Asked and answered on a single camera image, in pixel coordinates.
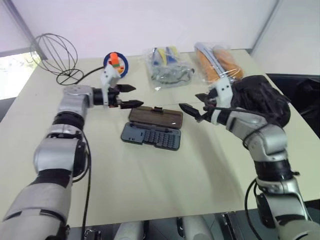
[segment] clear plastic bag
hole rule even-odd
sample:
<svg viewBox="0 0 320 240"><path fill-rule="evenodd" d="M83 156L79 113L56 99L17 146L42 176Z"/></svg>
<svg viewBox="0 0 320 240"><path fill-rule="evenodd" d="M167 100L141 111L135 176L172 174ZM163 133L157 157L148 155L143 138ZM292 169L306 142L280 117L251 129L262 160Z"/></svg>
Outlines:
<svg viewBox="0 0 320 240"><path fill-rule="evenodd" d="M191 83L195 70L183 61L175 46L155 47L145 54L149 79L156 91Z"/></svg>
<svg viewBox="0 0 320 240"><path fill-rule="evenodd" d="M204 81L208 84L225 76L228 76L231 83L244 77L244 71L226 47L197 42L194 50L200 69L205 75Z"/></svg>

